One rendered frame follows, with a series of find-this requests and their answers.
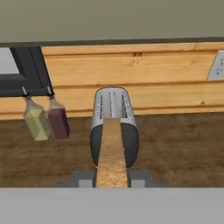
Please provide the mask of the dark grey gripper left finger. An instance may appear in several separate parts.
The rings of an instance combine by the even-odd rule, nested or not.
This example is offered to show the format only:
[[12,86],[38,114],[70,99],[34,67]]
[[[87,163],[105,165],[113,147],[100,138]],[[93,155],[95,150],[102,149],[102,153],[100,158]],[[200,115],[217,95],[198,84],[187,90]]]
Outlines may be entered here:
[[66,182],[58,183],[57,187],[65,188],[94,188],[96,181],[96,171],[75,171]]

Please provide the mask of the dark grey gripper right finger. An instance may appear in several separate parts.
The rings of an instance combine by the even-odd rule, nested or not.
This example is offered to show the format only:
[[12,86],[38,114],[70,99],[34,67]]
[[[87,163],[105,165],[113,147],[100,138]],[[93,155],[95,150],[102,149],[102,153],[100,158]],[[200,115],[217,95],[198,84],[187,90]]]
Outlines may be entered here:
[[156,180],[149,171],[129,170],[128,187],[151,188],[151,187],[165,187],[165,185]]

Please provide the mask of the brown bread slice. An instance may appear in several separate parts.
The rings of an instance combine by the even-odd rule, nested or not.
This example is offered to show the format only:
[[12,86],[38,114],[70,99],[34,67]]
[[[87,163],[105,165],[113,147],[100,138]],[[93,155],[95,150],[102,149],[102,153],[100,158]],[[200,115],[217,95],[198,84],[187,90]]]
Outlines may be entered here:
[[119,118],[105,118],[103,120],[96,187],[128,187],[126,161]]

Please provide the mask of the silver and black toaster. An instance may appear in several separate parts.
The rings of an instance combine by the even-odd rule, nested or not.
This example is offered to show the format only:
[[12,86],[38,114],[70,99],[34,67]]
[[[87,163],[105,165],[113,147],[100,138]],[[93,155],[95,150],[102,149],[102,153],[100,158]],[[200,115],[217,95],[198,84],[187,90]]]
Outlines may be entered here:
[[90,150],[95,165],[99,161],[103,118],[120,119],[126,167],[130,168],[137,160],[139,131],[130,95],[125,88],[102,87],[95,92],[90,130]]

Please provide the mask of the dark red vinegar bottle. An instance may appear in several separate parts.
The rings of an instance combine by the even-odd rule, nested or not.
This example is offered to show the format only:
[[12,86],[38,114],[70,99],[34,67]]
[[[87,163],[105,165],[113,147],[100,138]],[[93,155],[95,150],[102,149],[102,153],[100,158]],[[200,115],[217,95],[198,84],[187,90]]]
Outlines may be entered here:
[[47,112],[48,122],[55,139],[68,139],[70,128],[67,120],[66,110],[63,104],[55,99],[54,92],[47,87],[50,107]]

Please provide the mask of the yellow oil bottle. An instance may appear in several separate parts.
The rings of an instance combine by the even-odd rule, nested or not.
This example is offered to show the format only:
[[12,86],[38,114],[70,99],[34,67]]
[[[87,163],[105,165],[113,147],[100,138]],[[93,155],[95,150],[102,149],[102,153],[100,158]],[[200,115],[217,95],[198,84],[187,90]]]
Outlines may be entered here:
[[26,108],[23,113],[24,120],[35,141],[45,141],[51,134],[44,108],[35,103],[32,96],[22,87]]

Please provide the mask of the black framed window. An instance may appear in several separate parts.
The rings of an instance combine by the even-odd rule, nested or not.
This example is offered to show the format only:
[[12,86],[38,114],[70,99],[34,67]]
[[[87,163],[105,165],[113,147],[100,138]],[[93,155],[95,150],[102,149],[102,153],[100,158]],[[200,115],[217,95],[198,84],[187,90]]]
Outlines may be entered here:
[[46,96],[53,91],[39,46],[0,47],[0,97]]

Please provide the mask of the grey wall socket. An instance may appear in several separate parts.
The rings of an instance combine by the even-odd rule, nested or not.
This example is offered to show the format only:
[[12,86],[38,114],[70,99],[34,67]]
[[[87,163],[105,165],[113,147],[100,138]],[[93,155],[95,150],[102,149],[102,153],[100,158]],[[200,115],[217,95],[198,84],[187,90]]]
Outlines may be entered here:
[[224,81],[224,50],[217,52],[206,80]]

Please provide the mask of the grey wall cupboard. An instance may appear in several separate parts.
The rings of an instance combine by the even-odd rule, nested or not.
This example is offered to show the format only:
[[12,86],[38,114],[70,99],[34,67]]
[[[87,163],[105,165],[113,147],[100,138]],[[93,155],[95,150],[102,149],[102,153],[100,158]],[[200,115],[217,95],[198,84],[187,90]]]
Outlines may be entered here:
[[224,41],[224,0],[0,0],[0,46]]

